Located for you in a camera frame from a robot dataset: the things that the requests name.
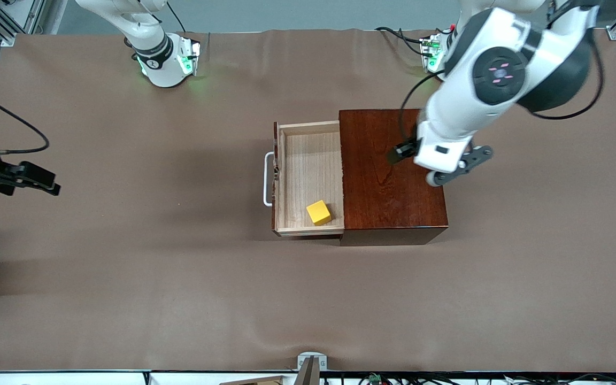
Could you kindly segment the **brown table mat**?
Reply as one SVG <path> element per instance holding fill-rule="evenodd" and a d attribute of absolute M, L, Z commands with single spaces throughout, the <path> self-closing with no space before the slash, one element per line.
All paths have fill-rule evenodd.
<path fill-rule="evenodd" d="M 577 119 L 515 108 L 413 247 L 284 241 L 262 204 L 272 125 L 397 108 L 413 54 L 378 32 L 213 34 L 202 76 L 140 75 L 120 36 L 20 36 L 0 103 L 51 141 L 58 197 L 0 195 L 0 369 L 294 365 L 616 372 L 616 42 Z"/>

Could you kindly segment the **yellow block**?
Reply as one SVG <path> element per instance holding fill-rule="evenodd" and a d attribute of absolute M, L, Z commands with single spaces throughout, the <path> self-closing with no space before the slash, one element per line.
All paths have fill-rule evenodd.
<path fill-rule="evenodd" d="M 330 209 L 324 200 L 319 200 L 308 205 L 308 207 L 306 207 L 306 212 L 310 217 L 310 221 L 315 226 L 325 225 L 333 219 L 332 212 L 330 212 Z"/>

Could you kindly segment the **grey metal bracket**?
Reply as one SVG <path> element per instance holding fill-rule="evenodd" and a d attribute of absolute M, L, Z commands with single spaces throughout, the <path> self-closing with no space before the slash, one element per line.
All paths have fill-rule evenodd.
<path fill-rule="evenodd" d="M 300 353 L 297 370 L 293 385 L 323 385 L 321 373 L 327 370 L 327 356 L 319 352 Z"/>

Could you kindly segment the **dark wooden drawer cabinet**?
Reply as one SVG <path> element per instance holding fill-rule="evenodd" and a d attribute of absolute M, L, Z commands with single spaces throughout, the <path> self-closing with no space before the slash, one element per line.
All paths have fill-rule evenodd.
<path fill-rule="evenodd" d="M 418 113 L 407 109 L 339 112 L 344 190 L 344 247 L 430 243 L 449 227 L 445 195 L 428 171 L 387 153 L 411 136 Z"/>

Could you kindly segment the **tan wooden board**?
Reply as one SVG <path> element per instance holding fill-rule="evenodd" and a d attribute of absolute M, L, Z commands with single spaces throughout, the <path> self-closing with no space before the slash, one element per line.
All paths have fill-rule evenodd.
<path fill-rule="evenodd" d="M 284 385 L 283 379 L 283 375 L 276 375 L 271 377 L 260 377 L 235 380 L 230 382 L 221 382 L 219 385 Z"/>

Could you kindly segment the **light wood drawer white handle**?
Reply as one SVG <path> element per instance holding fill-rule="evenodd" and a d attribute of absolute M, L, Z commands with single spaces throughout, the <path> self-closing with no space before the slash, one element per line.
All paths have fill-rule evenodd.
<path fill-rule="evenodd" d="M 338 120 L 279 124 L 264 157 L 264 205 L 283 238 L 340 238 L 344 234 L 342 146 Z M 306 207 L 324 200 L 332 221 L 315 226 Z"/>

